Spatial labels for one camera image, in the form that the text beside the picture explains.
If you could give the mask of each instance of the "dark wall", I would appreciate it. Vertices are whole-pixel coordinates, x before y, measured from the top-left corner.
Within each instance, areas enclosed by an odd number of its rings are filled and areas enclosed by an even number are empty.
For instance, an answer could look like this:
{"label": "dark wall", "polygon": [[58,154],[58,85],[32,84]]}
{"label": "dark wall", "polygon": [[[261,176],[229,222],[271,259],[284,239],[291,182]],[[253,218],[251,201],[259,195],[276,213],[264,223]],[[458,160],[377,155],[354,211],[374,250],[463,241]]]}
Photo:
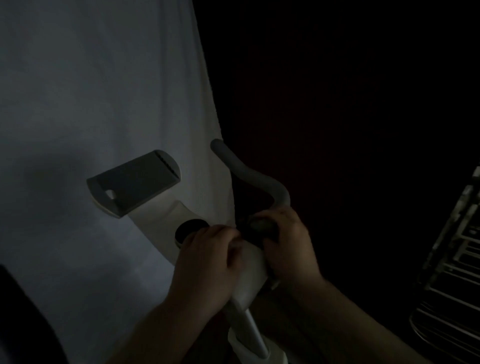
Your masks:
{"label": "dark wall", "polygon": [[[479,156],[468,29],[455,9],[299,3],[194,1],[222,135],[289,189],[322,272],[405,337],[415,276]],[[233,186],[237,217],[268,206]]]}

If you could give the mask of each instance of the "hand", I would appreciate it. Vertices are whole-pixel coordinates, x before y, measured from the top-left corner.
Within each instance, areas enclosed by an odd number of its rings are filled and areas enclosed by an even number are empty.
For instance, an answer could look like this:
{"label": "hand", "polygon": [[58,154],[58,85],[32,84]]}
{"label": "hand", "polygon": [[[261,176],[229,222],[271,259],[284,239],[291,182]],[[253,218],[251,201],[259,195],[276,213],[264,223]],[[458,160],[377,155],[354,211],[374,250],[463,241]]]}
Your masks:
{"label": "hand", "polygon": [[215,225],[187,236],[175,265],[166,303],[195,312],[203,325],[230,299],[242,269],[240,237],[234,228]]}
{"label": "hand", "polygon": [[264,251],[269,265],[288,287],[310,289],[323,282],[308,230],[292,208],[281,206],[255,216],[271,218],[278,225],[278,243],[264,239]]}

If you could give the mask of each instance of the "left hand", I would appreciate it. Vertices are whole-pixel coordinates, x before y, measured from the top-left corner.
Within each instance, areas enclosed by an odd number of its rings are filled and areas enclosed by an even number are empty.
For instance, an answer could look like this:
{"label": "left hand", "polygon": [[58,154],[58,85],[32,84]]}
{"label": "left hand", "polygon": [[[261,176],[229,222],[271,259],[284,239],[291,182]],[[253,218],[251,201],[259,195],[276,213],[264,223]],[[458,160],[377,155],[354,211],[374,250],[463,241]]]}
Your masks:
{"label": "left hand", "polygon": [[234,228],[215,225],[185,238],[166,303],[195,313],[206,324],[230,299],[242,269],[240,237]]}

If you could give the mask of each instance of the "right hand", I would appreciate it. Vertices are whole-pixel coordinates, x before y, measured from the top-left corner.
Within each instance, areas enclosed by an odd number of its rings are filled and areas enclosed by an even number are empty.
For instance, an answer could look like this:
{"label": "right hand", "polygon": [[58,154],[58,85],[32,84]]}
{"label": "right hand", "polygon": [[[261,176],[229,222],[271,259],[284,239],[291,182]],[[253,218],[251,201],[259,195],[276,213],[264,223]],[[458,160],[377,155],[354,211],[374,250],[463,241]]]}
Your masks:
{"label": "right hand", "polygon": [[281,206],[255,216],[270,218],[278,225],[278,243],[264,239],[264,251],[269,265],[288,287],[310,289],[323,282],[308,230],[291,207]]}

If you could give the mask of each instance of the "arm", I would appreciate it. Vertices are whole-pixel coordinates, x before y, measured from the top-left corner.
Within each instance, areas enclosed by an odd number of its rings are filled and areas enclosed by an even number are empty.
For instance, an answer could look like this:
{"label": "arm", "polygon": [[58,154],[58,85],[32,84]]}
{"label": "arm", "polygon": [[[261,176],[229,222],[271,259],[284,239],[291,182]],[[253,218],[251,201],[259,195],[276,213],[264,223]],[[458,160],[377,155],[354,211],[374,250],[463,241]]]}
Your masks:
{"label": "arm", "polygon": [[180,250],[167,298],[107,363],[179,363],[232,295],[242,261],[240,251],[229,248],[229,243],[239,235],[220,225],[189,235]]}
{"label": "arm", "polygon": [[279,226],[279,242],[264,241],[265,256],[290,293],[355,363],[427,361],[345,297],[318,268],[307,228],[290,207],[262,211]]}

